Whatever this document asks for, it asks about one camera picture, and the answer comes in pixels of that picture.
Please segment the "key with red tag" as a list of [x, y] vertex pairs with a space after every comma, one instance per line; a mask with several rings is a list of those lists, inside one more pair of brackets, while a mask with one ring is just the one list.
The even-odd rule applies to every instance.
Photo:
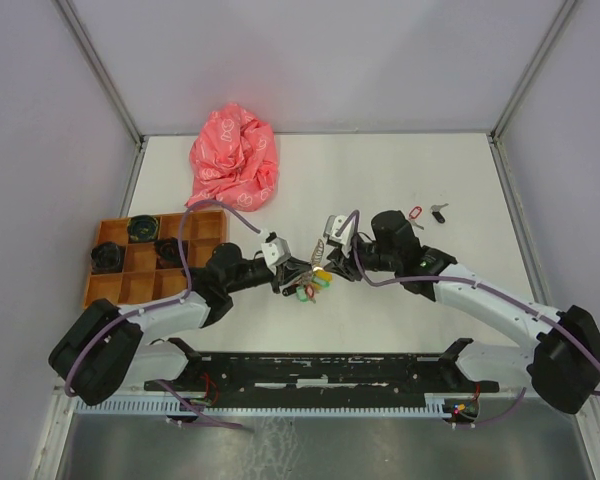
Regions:
[[418, 223], [418, 218], [420, 217], [421, 214], [422, 214], [422, 207], [418, 206], [418, 205], [416, 205], [415, 207], [413, 207], [410, 210], [409, 214], [408, 214], [408, 221], [409, 221], [409, 223], [413, 227], [415, 227], [415, 228], [417, 228], [419, 230], [423, 230], [424, 229], [424, 227]]

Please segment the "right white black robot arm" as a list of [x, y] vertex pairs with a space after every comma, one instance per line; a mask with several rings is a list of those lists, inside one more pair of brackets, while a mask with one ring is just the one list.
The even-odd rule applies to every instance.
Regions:
[[400, 211], [377, 214], [370, 240], [362, 238], [358, 222], [357, 211], [328, 218], [323, 232], [332, 248], [327, 271], [375, 288], [399, 285], [510, 340], [508, 346], [467, 340], [438, 368], [447, 389], [493, 381], [532, 391], [567, 414], [600, 397], [600, 331], [587, 310], [576, 305], [560, 310], [502, 290], [452, 255], [421, 244]]

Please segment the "keyring bunch with colourful tags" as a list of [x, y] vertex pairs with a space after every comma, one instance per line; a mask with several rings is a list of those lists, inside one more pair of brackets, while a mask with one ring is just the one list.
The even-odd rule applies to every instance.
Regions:
[[317, 294], [328, 288], [333, 280], [332, 275], [322, 266], [324, 252], [325, 243], [322, 239], [318, 239], [309, 260], [310, 270], [286, 286], [282, 290], [283, 296], [294, 296], [302, 303], [316, 303]]

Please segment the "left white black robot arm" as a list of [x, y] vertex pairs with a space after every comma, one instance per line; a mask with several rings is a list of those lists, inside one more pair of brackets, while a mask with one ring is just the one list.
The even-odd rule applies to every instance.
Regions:
[[93, 301], [52, 349], [48, 363], [69, 396], [98, 405], [122, 387], [170, 381], [189, 390], [201, 378], [192, 348], [176, 339], [186, 330], [217, 323], [233, 306], [232, 294], [268, 284], [280, 293], [311, 272], [282, 239], [264, 245], [253, 259], [234, 243], [222, 243], [202, 268], [186, 270], [184, 291], [139, 305]]

